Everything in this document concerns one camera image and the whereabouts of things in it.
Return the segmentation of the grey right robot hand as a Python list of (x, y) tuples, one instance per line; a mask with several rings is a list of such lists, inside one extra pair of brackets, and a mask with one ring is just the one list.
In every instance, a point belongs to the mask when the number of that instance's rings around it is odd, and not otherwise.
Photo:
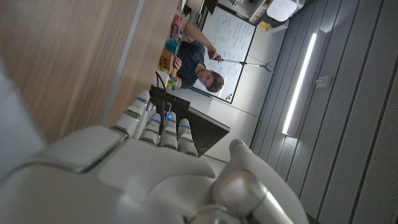
[(2, 223), (306, 223), (287, 183), (239, 139), (219, 174), (178, 147), (134, 139), (141, 104), (114, 128), (46, 145), (15, 91), (1, 93)]

